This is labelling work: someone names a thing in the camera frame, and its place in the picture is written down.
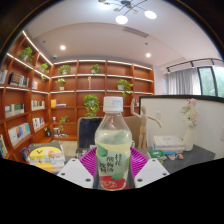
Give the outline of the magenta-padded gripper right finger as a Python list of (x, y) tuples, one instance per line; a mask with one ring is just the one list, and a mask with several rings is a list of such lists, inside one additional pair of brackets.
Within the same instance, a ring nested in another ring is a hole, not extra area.
[(135, 148), (131, 148), (128, 185), (131, 189), (144, 187), (169, 175), (169, 172), (155, 158), (148, 159)]

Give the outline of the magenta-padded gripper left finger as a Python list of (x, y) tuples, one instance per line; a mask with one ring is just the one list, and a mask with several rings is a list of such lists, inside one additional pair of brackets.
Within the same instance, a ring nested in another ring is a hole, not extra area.
[(79, 159), (71, 158), (58, 173), (58, 176), (83, 188), (97, 189), (99, 176), (96, 149), (89, 150)]

